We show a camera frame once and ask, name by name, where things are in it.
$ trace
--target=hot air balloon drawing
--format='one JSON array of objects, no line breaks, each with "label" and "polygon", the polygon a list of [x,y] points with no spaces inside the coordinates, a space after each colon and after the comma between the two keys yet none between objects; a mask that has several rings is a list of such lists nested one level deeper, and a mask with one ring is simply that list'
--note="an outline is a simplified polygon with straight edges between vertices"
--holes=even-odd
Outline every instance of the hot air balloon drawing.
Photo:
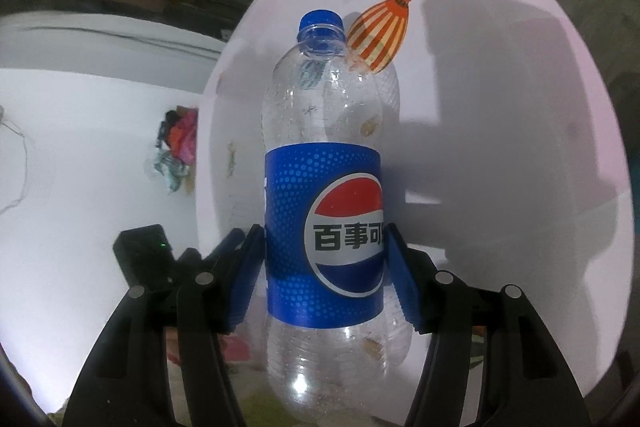
[{"label": "hot air balloon drawing", "polygon": [[372,73],[384,70],[402,46],[410,2],[382,1],[366,10],[351,26],[347,45],[363,58]]}]

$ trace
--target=dark blue logo section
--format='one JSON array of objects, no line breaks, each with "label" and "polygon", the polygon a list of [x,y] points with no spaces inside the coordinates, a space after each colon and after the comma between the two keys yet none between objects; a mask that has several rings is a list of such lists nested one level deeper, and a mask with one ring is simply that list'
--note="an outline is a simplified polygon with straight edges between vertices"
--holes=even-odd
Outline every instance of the dark blue logo section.
[{"label": "dark blue logo section", "polygon": [[266,156],[269,312],[307,328],[360,324],[382,311],[380,155],[344,143]]}]

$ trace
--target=white table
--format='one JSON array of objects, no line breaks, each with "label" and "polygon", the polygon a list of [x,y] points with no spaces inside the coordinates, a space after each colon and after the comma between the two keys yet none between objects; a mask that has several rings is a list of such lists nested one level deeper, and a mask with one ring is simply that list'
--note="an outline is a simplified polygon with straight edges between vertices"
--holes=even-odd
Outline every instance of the white table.
[{"label": "white table", "polygon": [[[260,101],[301,15],[382,0],[256,0],[200,110],[200,247],[262,222]],[[385,121],[385,220],[466,283],[520,285],[583,394],[609,367],[632,277],[625,155],[605,86],[555,0],[413,0]],[[415,339],[379,409],[402,421],[421,371]]]}]

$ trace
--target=black device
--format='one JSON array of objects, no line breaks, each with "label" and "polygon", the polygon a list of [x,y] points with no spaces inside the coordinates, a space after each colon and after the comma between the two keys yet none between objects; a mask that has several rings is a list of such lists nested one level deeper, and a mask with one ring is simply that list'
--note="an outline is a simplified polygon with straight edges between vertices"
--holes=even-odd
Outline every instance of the black device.
[{"label": "black device", "polygon": [[[571,370],[523,291],[476,289],[439,271],[385,229],[386,267],[405,317],[431,344],[405,427],[458,427],[466,393],[472,327],[486,328],[477,427],[591,425]],[[63,427],[177,427],[166,378],[164,328],[177,327],[193,427],[243,427],[219,333],[244,319],[264,261],[264,229],[234,229],[204,259],[177,260],[162,227],[122,232],[114,253],[130,285],[80,372]],[[30,424],[45,425],[15,395]]]}]

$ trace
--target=black chinese character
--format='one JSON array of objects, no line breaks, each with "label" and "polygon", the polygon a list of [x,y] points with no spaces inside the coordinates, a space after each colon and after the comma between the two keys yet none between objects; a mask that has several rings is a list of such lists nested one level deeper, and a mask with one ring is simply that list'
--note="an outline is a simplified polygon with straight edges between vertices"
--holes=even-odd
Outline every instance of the black chinese character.
[{"label": "black chinese character", "polygon": [[347,247],[359,248],[367,244],[367,224],[352,223],[344,226],[344,244]]},{"label": "black chinese character", "polygon": [[369,223],[370,243],[382,243],[382,223]]},{"label": "black chinese character", "polygon": [[314,225],[316,250],[340,250],[340,229],[342,225]]}]

